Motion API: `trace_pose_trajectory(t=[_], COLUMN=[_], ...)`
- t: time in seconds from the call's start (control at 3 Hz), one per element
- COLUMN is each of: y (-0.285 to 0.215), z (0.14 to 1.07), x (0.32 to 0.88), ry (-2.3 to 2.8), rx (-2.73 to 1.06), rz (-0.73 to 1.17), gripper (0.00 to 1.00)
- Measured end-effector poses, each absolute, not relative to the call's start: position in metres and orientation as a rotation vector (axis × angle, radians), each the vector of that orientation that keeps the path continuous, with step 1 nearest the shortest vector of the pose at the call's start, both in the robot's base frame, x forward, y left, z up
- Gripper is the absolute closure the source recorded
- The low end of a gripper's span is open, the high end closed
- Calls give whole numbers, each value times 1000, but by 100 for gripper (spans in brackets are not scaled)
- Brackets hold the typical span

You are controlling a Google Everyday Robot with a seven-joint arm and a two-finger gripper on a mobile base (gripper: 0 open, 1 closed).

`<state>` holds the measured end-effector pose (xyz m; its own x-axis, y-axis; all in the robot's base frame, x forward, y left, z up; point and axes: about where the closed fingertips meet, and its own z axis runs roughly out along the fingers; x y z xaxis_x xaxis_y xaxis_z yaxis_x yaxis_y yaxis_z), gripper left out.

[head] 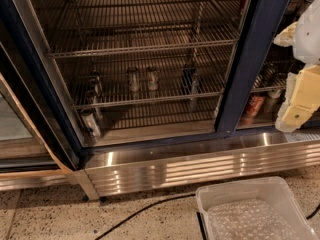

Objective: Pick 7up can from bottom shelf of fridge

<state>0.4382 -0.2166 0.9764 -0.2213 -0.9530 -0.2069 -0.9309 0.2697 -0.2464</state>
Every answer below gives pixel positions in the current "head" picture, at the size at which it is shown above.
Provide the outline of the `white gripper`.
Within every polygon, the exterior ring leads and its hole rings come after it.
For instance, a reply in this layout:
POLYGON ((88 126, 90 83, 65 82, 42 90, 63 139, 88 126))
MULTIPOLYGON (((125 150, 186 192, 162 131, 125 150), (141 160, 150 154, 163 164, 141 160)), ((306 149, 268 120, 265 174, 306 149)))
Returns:
POLYGON ((277 34, 273 43, 281 47, 293 45, 294 57, 307 64, 298 74, 288 74, 285 101, 275 122, 277 130, 291 133, 320 107, 320 0, 314 0, 298 22, 277 34))

